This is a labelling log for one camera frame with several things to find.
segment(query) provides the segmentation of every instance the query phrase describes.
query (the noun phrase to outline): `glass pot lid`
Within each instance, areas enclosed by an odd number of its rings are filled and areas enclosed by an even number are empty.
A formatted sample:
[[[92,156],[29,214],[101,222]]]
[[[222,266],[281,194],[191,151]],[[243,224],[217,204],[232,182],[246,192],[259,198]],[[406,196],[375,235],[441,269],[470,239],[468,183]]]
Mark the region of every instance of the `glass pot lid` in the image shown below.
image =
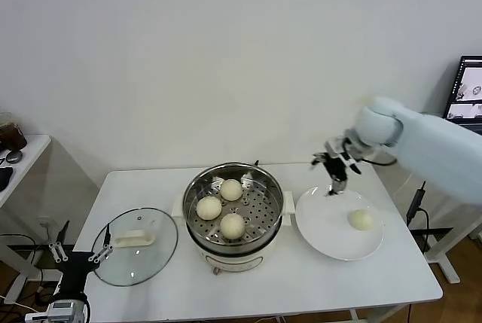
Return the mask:
[[[127,287],[152,278],[169,263],[178,244],[174,220],[159,209],[129,210],[108,225],[114,251],[95,274],[110,285]],[[106,227],[97,235],[93,251],[102,249]]]

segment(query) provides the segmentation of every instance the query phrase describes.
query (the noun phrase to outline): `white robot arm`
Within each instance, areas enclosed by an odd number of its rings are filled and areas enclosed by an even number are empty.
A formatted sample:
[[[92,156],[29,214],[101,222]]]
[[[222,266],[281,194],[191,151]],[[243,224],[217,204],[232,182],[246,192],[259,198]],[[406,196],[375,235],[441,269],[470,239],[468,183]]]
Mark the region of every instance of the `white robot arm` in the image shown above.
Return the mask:
[[[482,136],[442,118],[420,114],[377,97],[357,115],[344,136],[329,140],[316,154],[333,180],[331,193],[346,186],[346,166],[383,150],[402,167],[461,202],[482,205]]]

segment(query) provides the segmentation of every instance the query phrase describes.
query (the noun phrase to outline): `robotic arm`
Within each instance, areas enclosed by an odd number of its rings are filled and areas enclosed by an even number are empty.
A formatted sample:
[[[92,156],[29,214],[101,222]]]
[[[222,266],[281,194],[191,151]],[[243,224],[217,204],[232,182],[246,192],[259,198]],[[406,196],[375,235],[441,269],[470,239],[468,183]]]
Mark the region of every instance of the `robotic arm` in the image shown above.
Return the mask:
[[[346,188],[346,167],[359,174],[356,163],[382,150],[441,191],[482,205],[482,136],[394,100],[375,98],[358,113],[353,128],[328,140],[325,148],[312,165],[323,163],[331,176],[329,194]]]
[[[92,251],[65,252],[62,242],[66,237],[69,222],[59,232],[56,242],[49,244],[55,260],[55,267],[63,273],[58,292],[50,299],[46,312],[29,313],[26,323],[89,323],[90,304],[84,293],[85,282],[93,272],[112,253],[109,225],[105,229],[104,244],[98,253]],[[87,307],[87,319],[84,319],[84,306]]]

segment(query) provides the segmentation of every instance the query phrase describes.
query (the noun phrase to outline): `white plate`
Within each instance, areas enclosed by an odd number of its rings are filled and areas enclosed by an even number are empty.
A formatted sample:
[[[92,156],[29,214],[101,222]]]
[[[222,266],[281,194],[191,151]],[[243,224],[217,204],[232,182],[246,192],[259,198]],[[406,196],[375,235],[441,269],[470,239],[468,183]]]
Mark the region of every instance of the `white plate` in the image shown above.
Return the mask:
[[[375,220],[371,230],[357,230],[348,222],[353,210],[367,209]],[[313,187],[296,205],[296,222],[303,237],[316,250],[342,261],[364,259],[380,247],[383,222],[377,210],[359,193],[347,190],[327,197],[326,189]]]

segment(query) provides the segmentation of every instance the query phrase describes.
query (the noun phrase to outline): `electrical outlet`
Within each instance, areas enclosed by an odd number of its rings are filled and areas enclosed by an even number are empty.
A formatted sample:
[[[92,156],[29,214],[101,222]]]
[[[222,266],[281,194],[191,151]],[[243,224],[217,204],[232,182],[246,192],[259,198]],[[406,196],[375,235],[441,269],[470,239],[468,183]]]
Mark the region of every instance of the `electrical outlet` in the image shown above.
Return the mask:
[[[48,215],[38,216],[37,222],[38,225],[45,228],[53,227],[56,224],[55,221]]]

